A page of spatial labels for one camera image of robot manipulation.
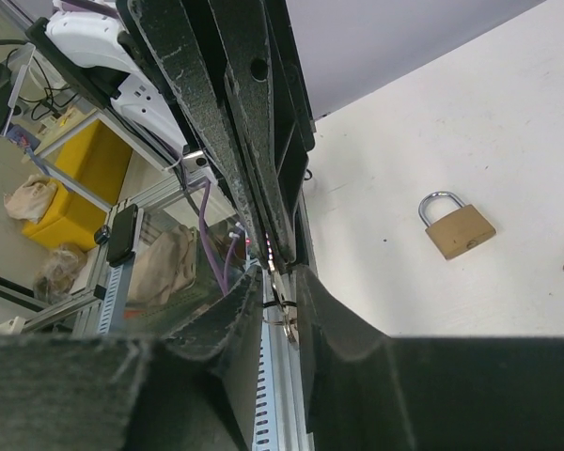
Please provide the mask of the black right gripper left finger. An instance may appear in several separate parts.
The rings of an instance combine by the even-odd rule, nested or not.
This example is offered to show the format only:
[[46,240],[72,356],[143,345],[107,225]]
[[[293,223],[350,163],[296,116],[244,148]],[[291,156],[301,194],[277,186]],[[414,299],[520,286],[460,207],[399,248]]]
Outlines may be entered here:
[[124,450],[132,334],[0,334],[0,450]]

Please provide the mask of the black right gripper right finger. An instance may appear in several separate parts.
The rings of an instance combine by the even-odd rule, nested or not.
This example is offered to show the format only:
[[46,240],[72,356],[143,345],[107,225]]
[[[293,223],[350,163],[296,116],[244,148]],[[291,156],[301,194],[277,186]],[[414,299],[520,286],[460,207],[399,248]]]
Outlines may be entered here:
[[564,450],[564,337],[391,337],[295,276],[317,449]]

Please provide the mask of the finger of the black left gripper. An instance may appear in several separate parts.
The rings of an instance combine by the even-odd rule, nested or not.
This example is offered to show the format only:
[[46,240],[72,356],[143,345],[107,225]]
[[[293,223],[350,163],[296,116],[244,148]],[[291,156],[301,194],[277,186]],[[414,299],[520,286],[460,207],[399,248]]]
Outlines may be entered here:
[[313,115],[284,1],[212,1],[224,83],[260,257],[297,260],[296,211],[315,146]]
[[126,8],[176,104],[226,180],[251,249],[264,263],[265,236],[230,111],[227,59],[210,3],[129,1]]

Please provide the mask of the small silver key bunch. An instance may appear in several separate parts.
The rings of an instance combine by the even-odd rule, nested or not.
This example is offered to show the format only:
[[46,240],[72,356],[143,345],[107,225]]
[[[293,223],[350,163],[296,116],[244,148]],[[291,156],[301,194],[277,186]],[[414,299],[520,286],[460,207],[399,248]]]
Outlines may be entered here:
[[299,349],[298,306],[294,275],[282,273],[271,259],[264,272],[264,307],[269,311],[266,322],[280,326],[290,346]]

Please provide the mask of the large brass padlock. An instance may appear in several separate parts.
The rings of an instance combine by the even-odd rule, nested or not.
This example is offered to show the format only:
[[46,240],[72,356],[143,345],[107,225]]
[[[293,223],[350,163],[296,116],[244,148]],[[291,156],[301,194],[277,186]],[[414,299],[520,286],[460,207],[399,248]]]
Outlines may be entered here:
[[[433,222],[427,215],[428,206],[441,198],[450,199],[456,209]],[[495,227],[472,204],[465,204],[449,191],[428,194],[420,201],[417,211],[426,226],[426,234],[445,260],[458,257],[496,235]]]

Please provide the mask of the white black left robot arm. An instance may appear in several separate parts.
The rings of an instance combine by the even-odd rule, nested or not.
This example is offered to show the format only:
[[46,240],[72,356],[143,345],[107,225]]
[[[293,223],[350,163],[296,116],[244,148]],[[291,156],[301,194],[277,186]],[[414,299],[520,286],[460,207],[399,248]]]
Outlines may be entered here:
[[27,37],[94,106],[203,150],[259,259],[304,261],[297,216],[314,123],[283,1],[112,1]]

